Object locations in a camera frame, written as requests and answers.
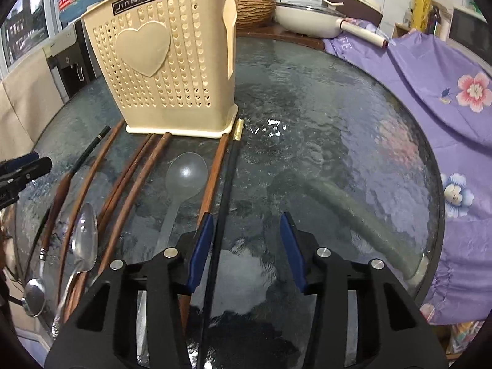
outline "textured glass tabletop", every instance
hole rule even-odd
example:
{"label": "textured glass tabletop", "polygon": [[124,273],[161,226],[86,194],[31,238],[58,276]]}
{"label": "textured glass tabletop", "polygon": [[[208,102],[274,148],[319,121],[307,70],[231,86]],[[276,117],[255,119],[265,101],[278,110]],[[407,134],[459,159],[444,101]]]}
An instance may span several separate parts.
{"label": "textured glass tabletop", "polygon": [[[305,297],[294,285],[280,239],[280,215],[290,211],[299,229],[313,233],[320,245],[345,259],[362,263],[383,259],[415,295],[419,285],[411,286],[409,279],[423,254],[432,259],[442,226],[437,166],[423,133],[402,104],[373,78],[338,58],[295,44],[239,38],[236,71],[236,104],[245,126],[213,318],[206,333],[211,346],[208,367],[301,367],[315,298]],[[35,150],[53,160],[53,170],[21,193],[17,209],[23,269],[53,187],[104,125],[113,126],[120,119],[104,79],[99,78],[46,128]],[[86,198],[96,211],[143,137],[125,131],[117,137]],[[165,189],[170,162],[193,151],[210,170],[217,145],[218,140],[173,138],[139,193],[117,258],[135,263],[151,257],[170,204]],[[95,154],[75,176],[52,238],[45,268],[50,299],[43,317],[48,323],[55,310],[58,255],[68,215],[94,159]],[[220,204],[223,174],[224,168],[212,214]],[[202,196],[181,205],[174,242],[181,233],[195,229]],[[367,229],[361,222],[375,225]],[[110,224],[102,237],[100,251],[111,228]],[[36,272],[37,255],[31,265]],[[64,283],[72,269],[69,254]],[[192,359],[197,354],[205,281],[204,275],[192,298],[188,323]],[[356,338],[355,297],[351,301],[349,356],[355,353]]]}

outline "white pan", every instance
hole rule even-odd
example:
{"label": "white pan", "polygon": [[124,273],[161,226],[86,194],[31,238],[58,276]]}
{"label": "white pan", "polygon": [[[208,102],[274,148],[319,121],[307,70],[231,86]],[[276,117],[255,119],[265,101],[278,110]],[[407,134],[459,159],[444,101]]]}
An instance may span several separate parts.
{"label": "white pan", "polygon": [[280,25],[294,33],[321,39],[333,39],[344,30],[378,47],[388,46],[388,41],[384,37],[347,22],[344,14],[331,8],[277,3],[275,16]]}

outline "building outside window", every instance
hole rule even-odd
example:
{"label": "building outside window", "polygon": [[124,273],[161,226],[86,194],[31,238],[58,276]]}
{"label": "building outside window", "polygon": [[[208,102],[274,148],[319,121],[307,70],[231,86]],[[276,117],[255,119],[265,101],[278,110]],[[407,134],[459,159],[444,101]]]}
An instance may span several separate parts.
{"label": "building outside window", "polygon": [[43,0],[17,0],[1,29],[7,66],[48,38]]}

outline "silver screw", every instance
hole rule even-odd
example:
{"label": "silver screw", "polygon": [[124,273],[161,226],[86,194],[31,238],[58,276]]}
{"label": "silver screw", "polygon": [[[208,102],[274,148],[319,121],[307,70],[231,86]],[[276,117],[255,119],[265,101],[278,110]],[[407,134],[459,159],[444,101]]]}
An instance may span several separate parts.
{"label": "silver screw", "polygon": [[380,270],[380,269],[383,269],[384,268],[384,262],[381,261],[380,259],[373,259],[371,261],[371,266],[374,269]]}
{"label": "silver screw", "polygon": [[321,247],[316,250],[316,254],[321,258],[328,258],[331,255],[331,251],[327,248]]}
{"label": "silver screw", "polygon": [[164,250],[164,256],[166,258],[174,258],[176,255],[178,255],[178,250],[176,250],[174,247],[166,248]]}
{"label": "silver screw", "polygon": [[123,261],[117,259],[115,261],[112,261],[111,265],[109,265],[109,267],[113,270],[113,271],[117,271],[118,269],[121,269],[123,267]]}

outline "beige plastic basket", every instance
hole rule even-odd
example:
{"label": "beige plastic basket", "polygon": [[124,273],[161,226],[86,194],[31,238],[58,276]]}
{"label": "beige plastic basket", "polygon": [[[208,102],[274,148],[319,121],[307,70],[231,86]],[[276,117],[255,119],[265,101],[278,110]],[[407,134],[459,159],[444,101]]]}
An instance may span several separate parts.
{"label": "beige plastic basket", "polygon": [[235,0],[105,0],[82,16],[129,133],[231,131],[236,17]]}

